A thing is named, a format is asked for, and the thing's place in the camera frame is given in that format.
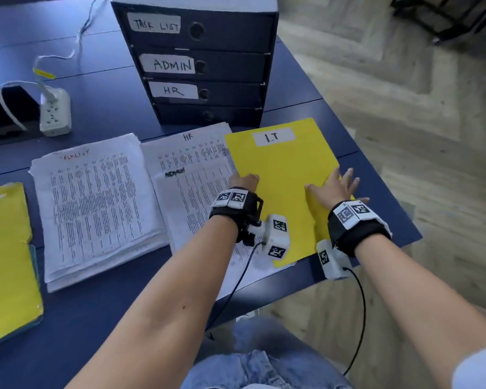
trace white cable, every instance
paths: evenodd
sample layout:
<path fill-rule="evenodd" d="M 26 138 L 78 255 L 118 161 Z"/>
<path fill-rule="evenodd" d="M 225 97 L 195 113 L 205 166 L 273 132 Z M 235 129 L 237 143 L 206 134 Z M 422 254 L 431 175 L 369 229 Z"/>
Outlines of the white cable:
<path fill-rule="evenodd" d="M 97 8 L 96 12 L 98 12 L 101 8 L 103 8 L 107 1 L 108 0 L 103 0 L 103 3 Z M 79 29 L 78 35 L 76 36 L 75 47 L 74 47 L 74 49 L 72 49 L 72 52 L 68 56 L 58 56 L 58 55 L 55 55 L 55 54 L 50 54 L 50 55 L 38 56 L 34 60 L 34 64 L 32 65 L 32 72 L 34 72 L 36 80 L 37 80 L 37 82 L 40 86 L 40 89 L 43 92 L 45 98 L 50 102 L 54 101 L 56 98 L 52 93 L 50 93 L 46 89 L 42 78 L 36 73 L 36 70 L 38 69 L 38 65 L 39 65 L 40 61 L 44 58 L 57 58 L 57 59 L 60 59 L 60 60 L 70 60 L 70 59 L 74 58 L 76 56 L 76 54 L 78 54 L 78 52 L 81 49 L 81 41 L 83 39 L 83 34 L 92 26 L 95 19 L 97 18 L 98 13 L 95 13 L 92 16 L 92 11 L 94 9 L 94 5 L 95 5 L 96 2 L 97 2 L 97 0 L 92 1 L 92 4 L 90 5 L 90 9 L 88 11 L 88 17 L 86 18 L 86 21 L 84 22 L 84 24 Z"/>
<path fill-rule="evenodd" d="M 11 118 L 13 123 L 15 123 L 18 127 L 20 127 L 22 130 L 27 131 L 27 128 L 25 125 L 22 124 L 20 120 L 18 120 L 11 110 L 7 107 L 6 102 L 4 101 L 4 95 L 2 94 L 2 90 L 8 86 L 13 86 L 17 84 L 33 84 L 35 86 L 38 86 L 37 82 L 26 82 L 24 80 L 12 80 L 10 82 L 6 82 L 0 86 L 0 104 L 2 105 L 2 108 L 4 109 L 5 113 L 7 113 L 7 116 Z"/>

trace teal folder edge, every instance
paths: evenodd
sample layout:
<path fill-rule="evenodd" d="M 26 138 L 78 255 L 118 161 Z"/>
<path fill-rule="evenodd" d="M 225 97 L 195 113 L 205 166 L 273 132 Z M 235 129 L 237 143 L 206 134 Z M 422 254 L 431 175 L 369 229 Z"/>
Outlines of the teal folder edge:
<path fill-rule="evenodd" d="M 32 267 L 34 268 L 34 275 L 36 276 L 36 281 L 38 281 L 38 289 L 40 289 L 40 274 L 38 270 L 38 263 L 37 263 L 37 257 L 36 257 L 36 248 L 29 244 L 29 251 L 31 253 L 31 261 L 32 261 Z M 38 325 L 41 321 L 43 320 L 43 314 L 41 314 L 38 318 L 35 320 L 29 322 L 27 325 L 24 325 L 20 328 L 18 328 L 15 331 L 12 331 L 11 333 L 7 334 L 6 336 L 2 337 L 0 339 L 0 344 L 6 340 L 9 340 L 11 337 L 17 336 L 20 333 L 24 333 L 26 330 L 29 330 L 30 328 Z"/>

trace yellow folder labeled i.t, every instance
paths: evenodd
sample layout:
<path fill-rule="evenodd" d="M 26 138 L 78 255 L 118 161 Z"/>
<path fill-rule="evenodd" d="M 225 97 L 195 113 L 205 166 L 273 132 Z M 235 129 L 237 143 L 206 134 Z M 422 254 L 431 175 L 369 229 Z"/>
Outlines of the yellow folder labeled i.t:
<path fill-rule="evenodd" d="M 276 267 L 314 254 L 317 242 L 329 238 L 329 212 L 306 194 L 304 185 L 321 186 L 338 166 L 315 120 L 228 134 L 225 140 L 239 174 L 259 175 L 261 219 L 269 214 L 288 219 L 290 250 L 274 261 Z"/>
<path fill-rule="evenodd" d="M 32 238 L 21 183 L 0 187 L 0 339 L 43 314 L 29 241 Z"/>

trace black cable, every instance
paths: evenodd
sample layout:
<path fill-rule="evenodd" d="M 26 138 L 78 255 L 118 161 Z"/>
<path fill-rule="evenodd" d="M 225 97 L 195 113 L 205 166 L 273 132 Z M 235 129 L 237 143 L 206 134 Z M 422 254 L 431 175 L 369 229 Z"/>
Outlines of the black cable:
<path fill-rule="evenodd" d="M 353 366 L 353 363 L 355 362 L 356 356 L 358 355 L 358 351 L 360 350 L 360 346 L 362 345 L 362 341 L 364 339 L 364 332 L 365 332 L 365 294 L 364 294 L 364 288 L 362 288 L 362 284 L 360 284 L 360 280 L 358 279 L 355 272 L 353 272 L 350 268 L 343 268 L 343 269 L 351 272 L 353 277 L 355 277 L 356 282 L 358 283 L 358 286 L 360 287 L 360 292 L 362 293 L 362 302 L 364 304 L 364 320 L 363 320 L 363 323 L 362 323 L 362 333 L 360 333 L 360 340 L 358 341 L 358 347 L 356 347 L 355 355 L 353 356 L 353 359 L 351 359 L 351 363 L 349 364 L 349 367 L 342 374 L 342 375 L 346 375 L 351 370 L 351 367 Z"/>
<path fill-rule="evenodd" d="M 245 266 L 245 270 L 243 270 L 243 273 L 241 274 L 241 277 L 239 278 L 239 281 L 238 283 L 236 284 L 236 286 L 234 287 L 234 290 L 231 292 L 231 294 L 228 296 L 228 299 L 227 301 L 225 302 L 225 304 L 221 307 L 220 311 L 218 311 L 218 314 L 216 314 L 216 316 L 214 317 L 213 320 L 211 320 L 211 323 L 207 325 L 207 328 L 205 329 L 205 331 L 208 331 L 212 324 L 220 317 L 221 313 L 223 312 L 223 310 L 225 310 L 225 307 L 227 307 L 227 304 L 228 302 L 232 299 L 232 296 L 234 295 L 234 293 L 236 292 L 236 289 L 238 289 L 239 287 L 239 284 L 241 282 L 241 280 L 243 280 L 243 276 L 245 275 L 245 273 L 247 272 L 247 269 L 248 269 L 248 266 L 250 265 L 250 260 L 252 259 L 252 255 L 254 255 L 255 251 L 257 250 L 257 248 L 263 244 L 263 242 L 259 242 L 257 243 L 255 246 L 254 246 L 254 249 L 252 250 L 252 252 L 250 253 L 250 256 L 248 258 L 248 262 L 247 262 L 247 265 Z"/>

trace black drawer cabinet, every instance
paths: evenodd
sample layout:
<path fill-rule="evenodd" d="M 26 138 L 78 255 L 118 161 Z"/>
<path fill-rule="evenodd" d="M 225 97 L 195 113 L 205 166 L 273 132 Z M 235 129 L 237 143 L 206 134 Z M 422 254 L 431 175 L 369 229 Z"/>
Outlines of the black drawer cabinet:
<path fill-rule="evenodd" d="M 161 124 L 261 123 L 277 0 L 113 0 Z"/>

